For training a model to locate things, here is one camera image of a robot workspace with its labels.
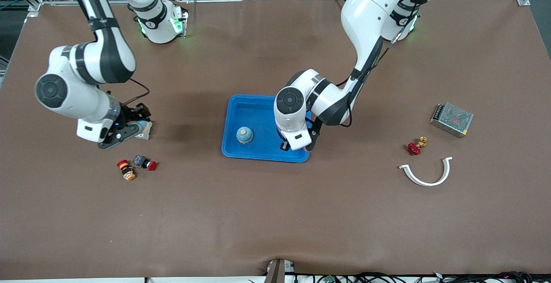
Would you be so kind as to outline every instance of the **brown mat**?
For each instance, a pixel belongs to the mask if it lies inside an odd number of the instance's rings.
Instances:
[[[79,7],[28,20],[0,91],[0,278],[255,275],[273,258],[305,273],[549,273],[551,64],[528,7],[431,1],[370,76],[352,128],[324,127],[301,165],[224,157],[226,105],[302,69],[346,78],[356,54],[338,4],[189,7],[189,37],[162,46],[114,7],[155,126],[109,151],[34,97],[51,49],[92,40]],[[466,138],[428,124],[446,101],[474,114]],[[421,135],[429,145],[408,156]],[[136,154],[159,169],[128,183],[116,163]],[[397,168],[432,181],[448,156],[439,187]]]

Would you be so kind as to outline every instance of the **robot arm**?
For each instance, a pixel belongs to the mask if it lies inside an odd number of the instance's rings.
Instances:
[[[78,119],[77,135],[108,148],[139,133],[132,123],[149,120],[144,105],[130,109],[101,91],[101,83],[124,83],[136,61],[107,0],[78,0],[95,42],[59,46],[36,82],[36,98],[49,110]]]
[[[168,0],[126,0],[138,16],[142,32],[154,43],[185,36],[188,12]]]
[[[281,147],[283,150],[305,148],[311,151],[322,124],[338,126],[350,117],[356,98],[378,61],[384,40],[381,34],[385,25],[390,24],[387,23],[387,19],[395,12],[394,7],[399,1],[347,0],[345,2],[341,12],[341,22],[356,49],[356,65],[342,89],[315,70],[309,69],[295,74],[287,86],[279,91],[274,102],[274,116],[278,132],[284,139]],[[406,23],[388,30],[394,37],[391,45],[405,31],[404,25],[408,25],[413,20],[417,6],[429,0],[410,1],[415,6],[410,10]],[[310,128],[307,127],[305,118],[308,110],[316,117]]]

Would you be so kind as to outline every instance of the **blue tray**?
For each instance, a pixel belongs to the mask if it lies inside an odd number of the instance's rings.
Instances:
[[[222,153],[232,158],[281,162],[305,162],[309,154],[302,148],[287,152],[280,150],[281,138],[274,119],[274,96],[233,95],[228,103]],[[237,138],[238,129],[247,126],[253,138],[242,144]]]

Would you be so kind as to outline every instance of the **metal power supply box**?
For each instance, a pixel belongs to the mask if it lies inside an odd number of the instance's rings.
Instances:
[[[457,138],[463,138],[467,135],[472,119],[472,113],[447,102],[445,105],[437,105],[430,123]]]

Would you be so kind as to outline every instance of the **u-shaped white plastic part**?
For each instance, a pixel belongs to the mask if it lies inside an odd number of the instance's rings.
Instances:
[[[409,165],[401,165],[399,168],[404,169],[404,172],[408,176],[408,178],[413,181],[413,183],[416,183],[421,186],[437,186],[442,184],[444,181],[446,181],[447,177],[449,176],[449,161],[451,160],[451,157],[444,158],[442,161],[444,163],[444,174],[442,177],[435,183],[425,183],[421,181],[420,179],[417,179],[415,175],[413,175],[412,170],[409,168]]]

